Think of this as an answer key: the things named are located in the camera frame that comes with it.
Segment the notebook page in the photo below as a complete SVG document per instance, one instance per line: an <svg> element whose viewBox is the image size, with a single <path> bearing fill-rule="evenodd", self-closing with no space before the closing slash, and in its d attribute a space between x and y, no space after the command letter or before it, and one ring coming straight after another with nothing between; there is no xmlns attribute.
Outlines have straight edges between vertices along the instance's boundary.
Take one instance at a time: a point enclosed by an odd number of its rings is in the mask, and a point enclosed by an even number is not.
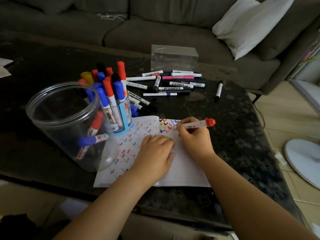
<svg viewBox="0 0 320 240"><path fill-rule="evenodd" d="M143 139L148 135L155 136L158 134L158 116L132 118L130 130L127 133L115 135L119 144L118 157L108 168L97 172L93 187L109 187L132 166L134 159L140 151Z"/></svg>
<svg viewBox="0 0 320 240"><path fill-rule="evenodd" d="M159 186L210 187L205 173L185 149L178 131L170 129L178 122L178 120L160 119L160 135L174 140L175 145L171 152L176 155L168 173L160 180Z"/></svg>

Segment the left hand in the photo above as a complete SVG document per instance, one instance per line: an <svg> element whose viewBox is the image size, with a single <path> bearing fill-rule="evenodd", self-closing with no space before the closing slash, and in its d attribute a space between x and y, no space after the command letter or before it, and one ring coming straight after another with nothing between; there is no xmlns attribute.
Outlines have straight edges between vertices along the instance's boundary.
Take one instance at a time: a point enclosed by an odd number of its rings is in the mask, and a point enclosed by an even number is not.
<svg viewBox="0 0 320 240"><path fill-rule="evenodd" d="M168 172L174 153L170 153L174 141L163 135L146 136L141 149L130 168L149 187L153 186Z"/></svg>

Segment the white pillow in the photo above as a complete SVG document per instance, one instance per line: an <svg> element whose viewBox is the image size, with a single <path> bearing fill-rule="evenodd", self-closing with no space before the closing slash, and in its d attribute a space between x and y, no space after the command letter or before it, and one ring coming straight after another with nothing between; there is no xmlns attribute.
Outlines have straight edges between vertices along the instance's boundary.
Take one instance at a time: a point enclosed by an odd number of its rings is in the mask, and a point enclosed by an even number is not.
<svg viewBox="0 0 320 240"><path fill-rule="evenodd" d="M294 0L238 0L213 27L218 39L226 42L237 60L259 44Z"/></svg>

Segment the sofa leg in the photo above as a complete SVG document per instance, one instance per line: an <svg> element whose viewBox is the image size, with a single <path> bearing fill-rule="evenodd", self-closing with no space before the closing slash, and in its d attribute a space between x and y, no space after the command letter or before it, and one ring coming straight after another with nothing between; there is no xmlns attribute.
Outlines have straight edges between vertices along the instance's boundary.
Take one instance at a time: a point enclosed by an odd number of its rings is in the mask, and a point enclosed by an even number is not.
<svg viewBox="0 0 320 240"><path fill-rule="evenodd" d="M255 99L252 101L252 104L254 104L260 97L261 97L261 94L256 94L256 97L255 97Z"/></svg>

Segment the clear plastic jar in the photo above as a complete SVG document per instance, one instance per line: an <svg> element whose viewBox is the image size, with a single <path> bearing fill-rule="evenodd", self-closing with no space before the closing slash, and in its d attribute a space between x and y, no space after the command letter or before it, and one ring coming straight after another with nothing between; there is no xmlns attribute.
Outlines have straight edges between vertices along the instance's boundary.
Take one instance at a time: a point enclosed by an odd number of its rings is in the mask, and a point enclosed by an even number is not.
<svg viewBox="0 0 320 240"><path fill-rule="evenodd" d="M84 89L94 92L91 103L84 98ZM86 171L103 170L118 156L113 129L97 91L89 84L66 82L43 89L30 99L26 113Z"/></svg>

